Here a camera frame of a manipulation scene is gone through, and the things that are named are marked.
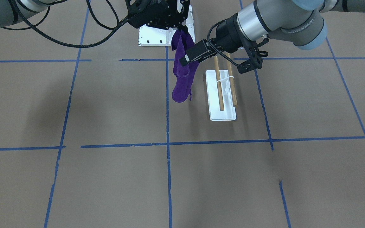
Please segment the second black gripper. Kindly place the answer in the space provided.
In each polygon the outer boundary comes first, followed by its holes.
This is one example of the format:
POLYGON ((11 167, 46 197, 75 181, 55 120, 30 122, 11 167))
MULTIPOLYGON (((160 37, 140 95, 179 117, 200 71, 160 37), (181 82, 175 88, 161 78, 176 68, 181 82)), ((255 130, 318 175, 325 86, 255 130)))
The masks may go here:
POLYGON ((143 25, 161 30, 187 31, 190 0, 126 0, 128 23, 139 29, 143 25))

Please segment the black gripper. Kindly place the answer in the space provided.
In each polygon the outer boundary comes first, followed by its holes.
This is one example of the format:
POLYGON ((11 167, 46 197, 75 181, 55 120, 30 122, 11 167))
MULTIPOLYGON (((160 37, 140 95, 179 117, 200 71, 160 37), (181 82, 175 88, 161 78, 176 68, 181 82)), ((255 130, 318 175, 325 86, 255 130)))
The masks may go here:
POLYGON ((185 67, 195 61, 201 63, 204 60, 216 55, 224 57, 236 67, 239 66, 239 64, 224 54, 224 52, 230 54, 234 53, 240 47, 242 47, 242 42, 240 39, 241 34, 237 24, 237 16, 232 16, 216 23, 211 27, 208 35, 211 35, 211 32, 214 28, 216 28, 216 37, 207 37, 195 43, 194 46, 189 47, 185 51, 185 54, 179 58, 179 63, 182 66, 185 67))

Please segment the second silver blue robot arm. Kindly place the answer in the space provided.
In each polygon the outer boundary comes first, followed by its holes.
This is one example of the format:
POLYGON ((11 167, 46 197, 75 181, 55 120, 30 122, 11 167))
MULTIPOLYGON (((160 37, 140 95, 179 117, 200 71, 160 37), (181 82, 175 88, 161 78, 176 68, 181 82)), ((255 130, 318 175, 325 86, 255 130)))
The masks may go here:
MULTIPOLYGON (((15 0, 14 1, 26 19, 40 12, 44 12, 49 6, 57 4, 59 0, 15 0)), ((10 0, 0 0, 0 28, 23 22, 10 0)))

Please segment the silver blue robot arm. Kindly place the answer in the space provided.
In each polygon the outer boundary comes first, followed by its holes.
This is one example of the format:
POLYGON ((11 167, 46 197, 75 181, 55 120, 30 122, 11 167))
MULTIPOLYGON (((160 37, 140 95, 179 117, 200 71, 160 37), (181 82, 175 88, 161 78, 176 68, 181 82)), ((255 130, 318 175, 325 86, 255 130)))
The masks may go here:
MULTIPOLYGON (((189 0, 126 1, 128 23, 135 28, 187 32, 189 0)), ((365 0, 255 0, 238 13, 214 25, 215 38, 205 38, 188 48, 179 59, 182 66, 245 48, 249 59, 238 65, 240 72, 260 69, 266 52, 259 47, 269 39, 292 42, 300 49, 314 49, 327 35, 321 14, 328 11, 364 12, 365 0)))

